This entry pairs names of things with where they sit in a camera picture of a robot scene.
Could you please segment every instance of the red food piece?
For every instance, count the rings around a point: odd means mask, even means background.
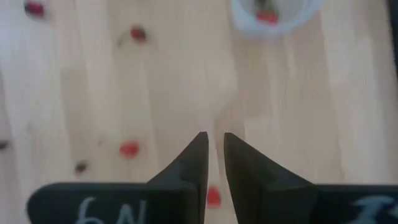
[[[139,144],[137,141],[128,141],[120,146],[120,154],[125,158],[132,159],[139,153]]]
[[[272,11],[259,11],[257,12],[257,19],[260,21],[268,22],[270,24],[277,24],[279,17]]]
[[[130,36],[137,42],[145,42],[147,39],[145,30],[141,26],[132,26],[130,30]]]
[[[209,187],[207,190],[207,206],[208,207],[220,207],[221,196],[220,192],[216,187]]]
[[[24,4],[25,12],[31,16],[44,17],[44,5],[41,2],[27,1]]]

